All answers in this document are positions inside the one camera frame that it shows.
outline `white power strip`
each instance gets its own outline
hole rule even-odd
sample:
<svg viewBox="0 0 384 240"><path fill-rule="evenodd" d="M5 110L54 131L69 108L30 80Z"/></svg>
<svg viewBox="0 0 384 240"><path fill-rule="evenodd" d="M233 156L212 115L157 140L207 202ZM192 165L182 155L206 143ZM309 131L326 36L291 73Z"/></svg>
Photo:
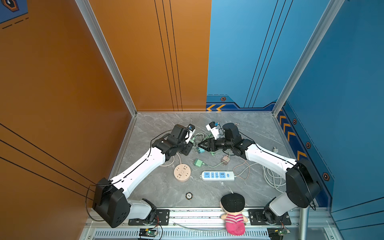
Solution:
<svg viewBox="0 0 384 240"><path fill-rule="evenodd" d="M203 181L234 181L235 175L232 171L204 171L200 175Z"/></svg>

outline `pink striped shirt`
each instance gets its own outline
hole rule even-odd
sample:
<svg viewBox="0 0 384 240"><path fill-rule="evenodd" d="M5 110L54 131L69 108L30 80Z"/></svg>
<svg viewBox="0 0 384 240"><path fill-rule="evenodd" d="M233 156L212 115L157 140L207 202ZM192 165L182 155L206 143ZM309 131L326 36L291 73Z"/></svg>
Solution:
<svg viewBox="0 0 384 240"><path fill-rule="evenodd" d="M228 214L227 217L225 218L226 223L238 223L238 222L244 222L243 214L239 215L231 215Z"/></svg>

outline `orange chevron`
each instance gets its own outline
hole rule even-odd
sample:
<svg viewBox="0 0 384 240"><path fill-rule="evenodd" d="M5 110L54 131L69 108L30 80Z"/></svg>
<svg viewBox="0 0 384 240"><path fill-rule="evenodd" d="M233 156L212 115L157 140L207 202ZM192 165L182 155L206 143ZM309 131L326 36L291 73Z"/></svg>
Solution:
<svg viewBox="0 0 384 240"><path fill-rule="evenodd" d="M216 104L212 104L209 108L207 108L208 111L212 111L211 107L215 106Z"/></svg>
<svg viewBox="0 0 384 240"><path fill-rule="evenodd" d="M282 118L285 118L286 119L286 116L280 116L280 125L281 125L281 119Z"/></svg>
<svg viewBox="0 0 384 240"><path fill-rule="evenodd" d="M290 132L290 131L288 131L288 136L287 136L287 138L288 138L288 142L289 142L289 136L290 136L290 135L296 136L296 134L295 134L294 132Z"/></svg>
<svg viewBox="0 0 384 240"><path fill-rule="evenodd" d="M291 125L289 125L288 123L284 123L283 126L284 126L283 131L284 131L284 133L285 133L285 127L290 127Z"/></svg>
<svg viewBox="0 0 384 240"><path fill-rule="evenodd" d="M297 161L299 161L300 155L303 156L303 157L307 157L307 155L305 153L297 151Z"/></svg>
<svg viewBox="0 0 384 240"><path fill-rule="evenodd" d="M217 111L221 111L220 108L224 107L225 104L221 105L220 107L216 108Z"/></svg>

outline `orange wall panel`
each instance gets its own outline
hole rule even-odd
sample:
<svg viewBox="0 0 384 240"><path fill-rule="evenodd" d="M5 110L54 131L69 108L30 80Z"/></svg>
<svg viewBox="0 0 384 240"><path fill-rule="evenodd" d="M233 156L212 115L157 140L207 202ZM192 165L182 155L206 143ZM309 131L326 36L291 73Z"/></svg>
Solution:
<svg viewBox="0 0 384 240"><path fill-rule="evenodd" d="M138 111L203 111L209 0L91 0Z"/></svg>
<svg viewBox="0 0 384 240"><path fill-rule="evenodd" d="M136 109L173 111L154 1L90 3Z"/></svg>
<svg viewBox="0 0 384 240"><path fill-rule="evenodd" d="M0 24L0 123L97 182L112 169L130 113L75 1L29 0L28 10ZM0 139L91 183L1 125ZM0 142L0 157L85 195L84 186L9 145ZM3 159L0 179L2 239L78 239L83 196Z"/></svg>

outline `stuffed doll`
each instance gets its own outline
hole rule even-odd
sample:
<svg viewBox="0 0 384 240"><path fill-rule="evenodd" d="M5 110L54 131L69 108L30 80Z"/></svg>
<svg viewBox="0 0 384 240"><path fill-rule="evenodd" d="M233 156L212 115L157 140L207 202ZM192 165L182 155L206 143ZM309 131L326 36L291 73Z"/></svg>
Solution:
<svg viewBox="0 0 384 240"><path fill-rule="evenodd" d="M245 207L245 199L238 193L230 193L221 198L220 207L226 214L221 216L225 220L225 228L228 233L241 236L245 233L244 223L248 219L242 214Z"/></svg>

